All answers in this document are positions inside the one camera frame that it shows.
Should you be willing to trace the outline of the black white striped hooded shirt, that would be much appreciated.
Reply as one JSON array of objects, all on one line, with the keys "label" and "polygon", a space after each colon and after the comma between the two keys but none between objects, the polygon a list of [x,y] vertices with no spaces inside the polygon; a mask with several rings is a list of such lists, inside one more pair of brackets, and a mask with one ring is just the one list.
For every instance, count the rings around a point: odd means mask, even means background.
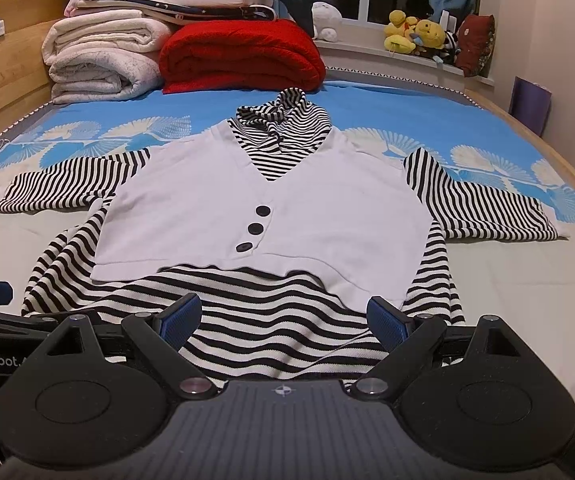
[{"label": "black white striped hooded shirt", "polygon": [[549,242],[534,197],[453,179],[423,146],[382,155],[298,89],[205,131],[18,174],[0,214],[83,209],[34,267],[26,315],[156,314],[194,292],[184,356],[215,382],[351,382],[383,358],[368,302],[464,320],[449,240]]}]

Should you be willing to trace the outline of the blue white patterned bedsheet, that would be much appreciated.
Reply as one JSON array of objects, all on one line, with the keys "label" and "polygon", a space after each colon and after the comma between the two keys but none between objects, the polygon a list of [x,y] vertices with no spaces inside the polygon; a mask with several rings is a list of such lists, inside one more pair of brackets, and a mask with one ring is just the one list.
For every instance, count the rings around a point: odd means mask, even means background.
[{"label": "blue white patterned bedsheet", "polygon": [[374,296],[501,316],[575,399],[575,188],[497,116],[420,92],[153,92],[74,104],[0,149],[10,310],[158,312],[214,382],[355,379]]}]

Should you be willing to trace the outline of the purple board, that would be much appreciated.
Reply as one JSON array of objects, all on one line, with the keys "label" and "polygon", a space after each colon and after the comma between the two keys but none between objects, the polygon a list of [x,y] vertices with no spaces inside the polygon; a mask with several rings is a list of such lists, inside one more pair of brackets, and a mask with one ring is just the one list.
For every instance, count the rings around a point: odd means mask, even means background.
[{"label": "purple board", "polygon": [[543,136],[552,104],[552,92],[521,77],[514,79],[509,114],[537,136]]}]

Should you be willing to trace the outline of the cream folded blanket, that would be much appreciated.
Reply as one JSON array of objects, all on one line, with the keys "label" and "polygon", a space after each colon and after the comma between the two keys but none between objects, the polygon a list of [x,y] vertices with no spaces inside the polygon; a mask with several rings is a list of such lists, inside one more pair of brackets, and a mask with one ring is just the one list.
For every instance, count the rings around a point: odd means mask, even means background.
[{"label": "cream folded blanket", "polygon": [[63,18],[41,47],[52,102],[126,101],[160,87],[158,55],[171,36],[167,24],[138,10]]}]

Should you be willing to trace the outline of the red folded blanket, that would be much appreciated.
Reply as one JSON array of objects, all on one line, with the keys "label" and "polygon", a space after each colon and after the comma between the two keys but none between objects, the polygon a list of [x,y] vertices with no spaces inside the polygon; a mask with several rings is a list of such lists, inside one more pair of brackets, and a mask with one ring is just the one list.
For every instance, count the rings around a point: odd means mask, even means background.
[{"label": "red folded blanket", "polygon": [[166,93],[293,87],[315,91],[327,73],[313,40],[289,20],[186,25],[160,50],[159,70]]}]

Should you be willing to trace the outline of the yellow plush toys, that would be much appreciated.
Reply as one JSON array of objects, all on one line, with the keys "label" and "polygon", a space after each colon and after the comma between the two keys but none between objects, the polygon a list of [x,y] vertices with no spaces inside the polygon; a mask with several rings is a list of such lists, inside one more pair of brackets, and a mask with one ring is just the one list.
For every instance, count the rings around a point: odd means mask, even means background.
[{"label": "yellow plush toys", "polygon": [[440,24],[419,20],[401,10],[391,11],[384,34],[384,48],[388,52],[432,56],[446,50],[447,34]]}]

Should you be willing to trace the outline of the dark red cushion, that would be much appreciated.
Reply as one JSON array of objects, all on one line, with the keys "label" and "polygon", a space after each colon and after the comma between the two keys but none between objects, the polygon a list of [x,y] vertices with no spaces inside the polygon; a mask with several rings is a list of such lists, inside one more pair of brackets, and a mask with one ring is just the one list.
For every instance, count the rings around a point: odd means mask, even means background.
[{"label": "dark red cushion", "polygon": [[455,66],[465,77],[481,74],[490,58],[496,39],[496,20],[493,15],[466,16],[457,32],[459,53]]}]

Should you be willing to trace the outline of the white plush toy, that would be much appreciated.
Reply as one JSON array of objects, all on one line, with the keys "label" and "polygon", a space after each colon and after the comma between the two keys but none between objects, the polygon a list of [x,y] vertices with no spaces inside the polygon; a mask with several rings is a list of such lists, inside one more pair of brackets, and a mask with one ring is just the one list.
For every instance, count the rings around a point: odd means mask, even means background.
[{"label": "white plush toy", "polygon": [[312,6],[312,18],[316,40],[326,42],[338,40],[338,27],[342,25],[343,17],[336,6],[317,1]]}]

